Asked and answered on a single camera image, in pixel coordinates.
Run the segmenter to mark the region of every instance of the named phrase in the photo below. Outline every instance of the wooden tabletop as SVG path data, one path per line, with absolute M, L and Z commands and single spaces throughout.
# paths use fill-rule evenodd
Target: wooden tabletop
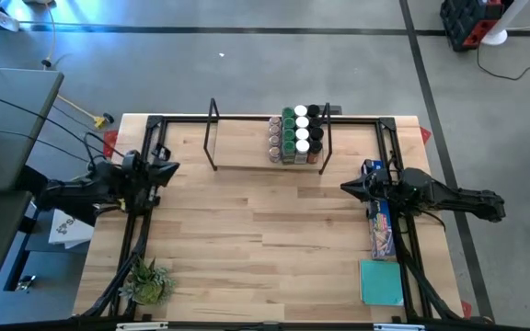
M 141 149 L 146 118 L 122 117 L 118 150 Z M 404 165 L 430 173 L 418 119 L 395 119 Z M 364 205 L 339 188 L 359 176 L 363 159 L 379 159 L 371 126 L 333 125 L 333 155 L 322 176 L 226 167 L 214 172 L 202 149 L 204 134 L 205 124 L 168 124 L 166 144 L 181 167 L 160 191 L 146 257 L 169 268 L 178 287 L 168 303 L 138 306 L 138 314 L 202 322 L 389 322 L 404 316 L 401 307 L 361 302 L 358 261 L 371 258 L 369 224 Z M 75 314 L 89 308 L 114 276 L 125 223 L 126 215 L 117 212 L 98 219 Z M 443 227 L 425 217 L 416 224 L 427 278 L 462 314 Z M 411 289 L 420 312 L 414 281 Z

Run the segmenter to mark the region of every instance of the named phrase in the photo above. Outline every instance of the teal notebook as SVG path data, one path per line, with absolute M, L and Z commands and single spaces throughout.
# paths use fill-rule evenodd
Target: teal notebook
M 363 302 L 391 306 L 404 304 L 398 263 L 362 260 L 360 274 Z

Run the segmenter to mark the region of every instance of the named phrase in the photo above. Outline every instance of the potted plant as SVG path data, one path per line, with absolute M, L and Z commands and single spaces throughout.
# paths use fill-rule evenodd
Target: potted plant
M 149 266 L 144 260 L 138 258 L 131 269 L 131 274 L 126 277 L 123 287 L 120 287 L 120 296 L 132 299 L 142 305 L 160 305 L 167 301 L 175 281 L 167 276 L 166 268 L 155 268 L 155 259 Z

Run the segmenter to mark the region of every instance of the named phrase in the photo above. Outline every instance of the box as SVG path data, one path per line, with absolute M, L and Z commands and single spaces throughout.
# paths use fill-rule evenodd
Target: box
M 382 168 L 382 161 L 365 160 L 362 172 L 370 172 Z M 396 248 L 390 212 L 386 201 L 371 200 L 367 202 L 367 218 L 369 220 L 369 234 L 372 240 L 372 259 L 396 261 Z

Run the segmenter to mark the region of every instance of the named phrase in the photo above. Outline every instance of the concrete floor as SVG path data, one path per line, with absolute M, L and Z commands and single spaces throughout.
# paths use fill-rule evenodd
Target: concrete floor
M 404 29 L 398 0 L 128 0 L 58 1 L 59 23 L 128 27 Z M 416 29 L 442 29 L 441 0 L 409 0 Z M 49 20 L 41 6 L 4 2 L 19 19 Z M 530 3 L 515 20 L 530 26 Z M 223 113 L 275 113 L 280 105 L 331 102 L 344 114 L 416 115 L 432 130 L 406 34 L 91 33 L 61 29 L 53 62 L 65 74 L 61 93 L 92 112 L 204 113 L 210 97 Z M 457 183 L 488 188 L 506 199 L 502 223 L 468 215 L 483 277 L 499 324 L 530 326 L 530 73 L 518 82 L 482 73 L 476 53 L 453 53 L 444 37 L 418 37 Z M 0 66 L 40 69 L 52 33 L 0 31 Z M 530 37 L 483 47 L 481 61 L 497 73 L 530 65 Z M 83 121 L 62 101 L 57 106 Z M 57 110 L 51 117 L 82 128 Z M 45 125 L 42 140 L 85 155 L 83 147 Z M 49 177 L 81 174 L 80 161 L 37 145 L 29 163 Z M 433 175 L 444 175 L 431 139 Z M 462 299 L 477 310 L 451 213 L 447 238 Z M 64 318 L 71 313 L 83 260 L 42 254 L 31 270 L 50 281 L 30 294 L 0 291 L 0 323 Z M 28 302 L 32 312 L 17 308 Z

